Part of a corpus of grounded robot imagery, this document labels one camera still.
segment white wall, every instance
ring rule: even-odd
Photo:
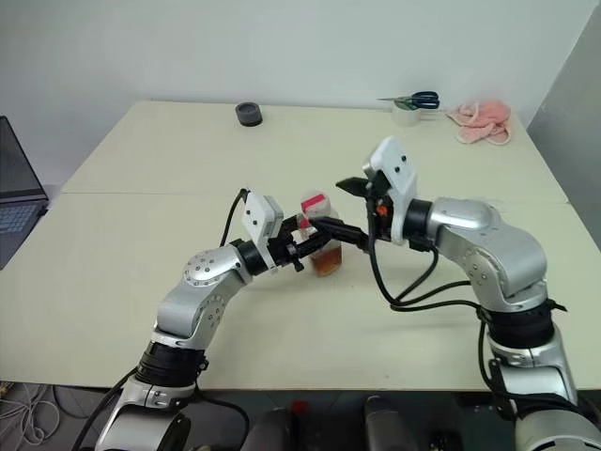
[[[601,249],[599,44],[601,8],[591,16],[528,132]]]
[[[0,0],[0,114],[61,184],[139,99],[373,106],[436,89],[528,123],[597,0]]]

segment laptop keyboard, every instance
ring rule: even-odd
[[[35,210],[35,204],[0,209],[0,235],[23,230]]]

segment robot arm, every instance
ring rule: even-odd
[[[186,264],[179,283],[159,306],[150,343],[135,374],[126,381],[96,444],[96,451],[179,451],[190,431],[180,409],[194,397],[196,380],[208,366],[206,349],[230,299],[253,276],[293,263],[329,239],[316,233],[296,244],[297,218],[283,219],[269,196],[249,193],[243,220],[250,241],[204,251]]]
[[[415,171],[393,138],[380,144],[363,170],[368,177],[363,191],[356,179],[352,189],[349,182],[339,186],[384,207],[374,211],[379,238],[408,240],[422,250],[427,241],[470,279],[488,326],[492,382],[508,395],[498,408],[516,419],[516,449],[601,449],[601,433],[569,408],[578,405],[578,395],[559,328],[551,321],[556,304],[547,297],[540,244],[483,202],[416,199]],[[549,402],[541,403],[545,397]],[[558,406],[553,397],[570,404]]]

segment laptop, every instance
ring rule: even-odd
[[[0,270],[17,252],[47,207],[48,195],[8,119],[0,116]]]

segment scissors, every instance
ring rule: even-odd
[[[394,101],[400,108],[408,110],[436,110],[440,106],[439,93],[436,91],[419,91],[411,96],[378,99],[379,101]]]

